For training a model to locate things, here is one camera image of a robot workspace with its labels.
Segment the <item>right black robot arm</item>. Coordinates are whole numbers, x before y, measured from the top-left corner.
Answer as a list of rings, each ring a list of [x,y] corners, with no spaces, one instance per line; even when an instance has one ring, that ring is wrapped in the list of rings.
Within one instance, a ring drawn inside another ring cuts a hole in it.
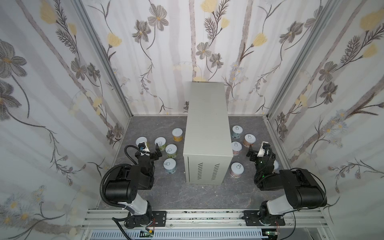
[[[274,172],[276,154],[270,144],[264,143],[259,151],[249,147],[247,157],[255,163],[254,184],[259,190],[284,190],[284,195],[262,202],[256,214],[244,213],[245,220],[262,226],[283,226],[287,213],[326,206],[326,189],[318,184],[316,176],[308,170],[295,168]]]

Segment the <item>blue labelled can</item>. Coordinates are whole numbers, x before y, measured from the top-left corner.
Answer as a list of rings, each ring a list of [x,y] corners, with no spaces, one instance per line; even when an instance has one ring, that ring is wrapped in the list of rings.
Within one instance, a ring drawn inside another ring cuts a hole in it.
[[[164,169],[168,174],[173,174],[176,171],[177,163],[174,159],[166,159],[163,163]]]

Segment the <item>pink labelled can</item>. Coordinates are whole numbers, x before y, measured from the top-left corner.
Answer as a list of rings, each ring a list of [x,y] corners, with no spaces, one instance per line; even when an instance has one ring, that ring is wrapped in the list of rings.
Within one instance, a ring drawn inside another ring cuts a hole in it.
[[[234,179],[238,179],[244,173],[244,166],[241,163],[232,163],[230,169],[230,175]]]

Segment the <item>brown labelled can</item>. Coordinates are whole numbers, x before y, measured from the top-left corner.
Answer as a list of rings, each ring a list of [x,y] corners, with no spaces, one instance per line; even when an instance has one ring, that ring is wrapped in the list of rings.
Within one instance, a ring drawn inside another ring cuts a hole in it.
[[[275,160],[274,161],[274,169],[273,169],[274,174],[278,173],[279,167],[280,167],[279,162],[277,160]]]

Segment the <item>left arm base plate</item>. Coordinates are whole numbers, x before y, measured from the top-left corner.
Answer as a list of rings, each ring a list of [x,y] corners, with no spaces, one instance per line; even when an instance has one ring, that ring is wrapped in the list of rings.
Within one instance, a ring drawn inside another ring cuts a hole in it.
[[[145,215],[132,216],[124,222],[128,229],[135,227],[165,227],[167,220],[167,211],[152,211]]]

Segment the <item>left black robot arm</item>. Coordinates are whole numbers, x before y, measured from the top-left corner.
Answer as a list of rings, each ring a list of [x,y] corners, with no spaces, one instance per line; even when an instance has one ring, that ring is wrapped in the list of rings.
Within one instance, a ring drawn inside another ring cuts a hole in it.
[[[151,190],[155,180],[155,161],[162,156],[158,144],[151,153],[145,143],[138,146],[127,145],[124,153],[133,164],[119,164],[109,169],[102,177],[100,196],[109,206],[128,211],[125,218],[112,218],[122,231],[135,227],[152,227],[155,217],[151,204],[138,193],[139,190]]]

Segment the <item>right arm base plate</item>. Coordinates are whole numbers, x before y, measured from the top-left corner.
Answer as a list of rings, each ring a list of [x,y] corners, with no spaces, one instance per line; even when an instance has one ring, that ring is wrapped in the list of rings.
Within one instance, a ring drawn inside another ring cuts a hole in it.
[[[270,215],[269,213],[260,213],[260,211],[246,210],[241,217],[246,222],[246,226],[265,226],[265,227],[281,227],[285,226],[285,220],[280,215]]]

